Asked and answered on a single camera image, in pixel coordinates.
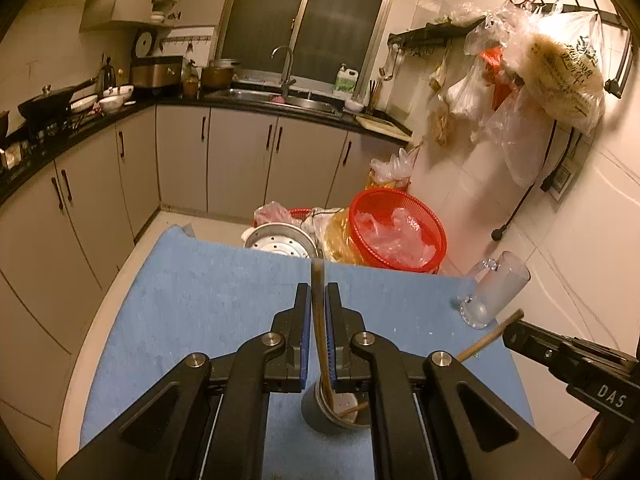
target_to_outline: stainless steel sink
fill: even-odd
[[[279,94],[272,92],[260,92],[257,90],[241,90],[238,88],[229,88],[227,90],[218,90],[209,94],[210,97],[227,97],[230,99],[240,99],[242,101],[259,101],[269,102]]]
[[[311,99],[303,99],[300,97],[288,96],[285,98],[287,105],[297,108],[305,108],[306,110],[314,110],[316,112],[324,112],[326,114],[335,114],[338,110],[333,105],[323,103],[322,101],[313,101]]]

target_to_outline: window pane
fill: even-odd
[[[222,57],[237,57],[240,68],[282,72],[284,55],[271,51],[289,44],[291,23],[301,0],[234,0],[226,28]]]
[[[334,83],[340,65],[360,71],[382,0],[309,0],[292,72]]]

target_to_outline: window frame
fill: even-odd
[[[298,35],[300,33],[300,26],[302,25],[302,20],[305,15],[306,5],[309,0],[301,0],[300,6],[298,7],[298,13],[293,20],[293,27],[291,31],[291,38],[289,40],[289,47],[295,53],[296,41],[298,40]],[[369,40],[369,46],[367,47],[367,52],[364,57],[364,61],[362,63],[362,68],[360,69],[360,77],[358,78],[358,83],[354,90],[354,95],[358,97],[364,97],[364,94],[367,92],[367,86],[365,82],[369,81],[371,76],[371,72],[373,70],[373,63],[376,59],[376,54],[378,53],[378,49],[380,47],[380,43],[382,41],[382,34],[385,29],[386,20],[389,16],[389,10],[391,8],[392,0],[382,0],[380,4],[380,10],[378,11],[378,16],[376,18],[376,22],[373,27],[373,32],[371,34],[371,38]],[[229,24],[229,18],[231,16],[231,9],[233,7],[234,0],[225,0],[225,5],[222,11],[222,19],[220,20],[220,27],[218,29],[218,39],[216,41],[216,49],[215,49],[215,59],[219,59],[222,55],[222,48],[225,43],[225,35],[226,29]],[[241,71],[248,76],[258,77],[270,82],[282,82],[284,80],[285,70],[284,67],[282,69],[282,73],[275,72],[265,72],[261,70],[242,70]],[[298,85],[303,86],[309,90],[316,90],[326,93],[331,93],[333,90],[333,85],[329,83],[325,83],[323,81],[316,81],[313,79],[307,79],[299,76],[295,76],[298,80]]]

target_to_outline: kitchen sink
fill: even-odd
[[[325,114],[337,114],[336,108],[328,103],[323,103],[320,101],[313,101],[312,99],[303,99],[300,97],[288,96],[285,98],[284,103],[272,102],[274,97],[278,97],[280,94],[276,94],[273,92],[262,92],[258,90],[241,90],[238,88],[229,88],[227,90],[218,90],[217,92],[213,92],[208,94],[205,98],[228,98],[228,99],[238,99],[242,101],[254,101],[261,103],[270,103],[276,106],[282,107],[291,107],[291,108],[302,108],[304,110],[312,110],[315,112],[322,112]]]

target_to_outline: window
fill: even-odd
[[[329,89],[342,63],[366,72],[367,54],[377,49],[389,0],[232,0],[225,9],[219,57],[237,57],[245,73],[280,77],[288,44],[294,51],[292,75],[322,82]]]

